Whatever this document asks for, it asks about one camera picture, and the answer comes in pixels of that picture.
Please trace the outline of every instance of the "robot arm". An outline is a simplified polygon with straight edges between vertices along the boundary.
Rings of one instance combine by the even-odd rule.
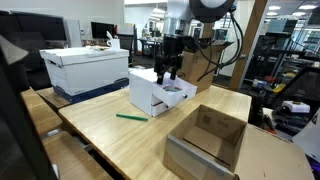
[[[163,28],[163,52],[156,58],[154,71],[158,84],[162,84],[164,73],[171,68],[171,79],[181,67],[182,51],[191,20],[213,23],[230,11],[235,0],[168,0]]]

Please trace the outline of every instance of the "desk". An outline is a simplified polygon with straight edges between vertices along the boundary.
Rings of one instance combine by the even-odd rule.
[[[42,143],[51,163],[57,164],[61,180],[112,179],[68,133],[60,132]]]
[[[21,93],[27,110],[40,136],[57,129],[62,120],[32,89]]]
[[[54,110],[58,111],[60,108],[70,105],[70,102],[65,100],[64,98],[58,96],[53,88],[41,89],[38,90],[37,93],[47,101]]]
[[[200,104],[247,121],[251,97],[211,86],[193,99],[141,122],[115,116],[148,117],[129,102],[129,89],[125,88],[62,108],[59,113],[124,177],[179,179],[162,164],[166,136]]]

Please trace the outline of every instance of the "office chair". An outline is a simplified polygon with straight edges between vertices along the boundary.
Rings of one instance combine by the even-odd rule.
[[[15,32],[5,35],[11,43],[29,52],[22,59],[30,86],[34,90],[51,87],[50,78],[44,60],[40,56],[40,49],[47,49],[47,45],[39,32]]]
[[[129,67],[132,67],[132,43],[134,35],[128,35],[128,34],[118,34],[118,38],[120,40],[120,48],[129,50]]]

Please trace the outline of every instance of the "box flap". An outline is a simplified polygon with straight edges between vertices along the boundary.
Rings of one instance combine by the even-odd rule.
[[[252,125],[247,125],[235,173],[245,180],[314,179],[303,151]]]
[[[221,44],[221,45],[213,45],[212,46],[212,58],[211,61],[216,63],[219,62],[220,54],[222,51],[228,47],[230,43]],[[203,50],[204,54],[207,56],[210,55],[210,47]],[[208,89],[212,84],[213,74],[212,72],[207,76],[203,77],[201,81],[197,81],[199,77],[201,77],[205,70],[207,69],[208,61],[202,56],[200,52],[192,53],[192,52],[183,52],[183,61],[181,69],[178,70],[177,75],[179,78],[195,85],[198,87],[197,93]],[[209,69],[215,68],[216,65],[211,64]]]
[[[181,171],[179,174],[183,179],[234,179],[234,174],[228,169],[209,160],[200,151],[190,148],[172,135],[168,135],[165,153],[165,165]]]

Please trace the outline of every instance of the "open cardboard box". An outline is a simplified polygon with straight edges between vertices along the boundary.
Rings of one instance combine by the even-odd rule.
[[[203,105],[170,132],[163,163],[183,179],[313,179],[298,146]]]
[[[157,73],[153,69],[130,73],[130,102],[149,116],[155,117],[196,94],[196,86],[178,77],[171,80],[170,73],[165,73],[162,85],[157,84],[157,78]],[[165,87],[176,87],[181,90],[172,92],[165,90]]]
[[[225,45],[213,45],[211,60],[218,63],[222,51],[229,45],[229,43]],[[203,49],[203,52],[207,55],[207,57],[209,57],[210,47],[208,47],[207,49]],[[179,78],[197,86],[197,93],[199,93],[203,90],[208,89],[212,84],[215,72],[212,72],[209,75],[205,76],[201,81],[197,81],[198,78],[205,72],[207,66],[208,61],[202,56],[199,51],[197,51],[196,53],[184,51],[181,69],[177,71],[177,75]],[[216,65],[211,64],[209,70],[215,67]]]

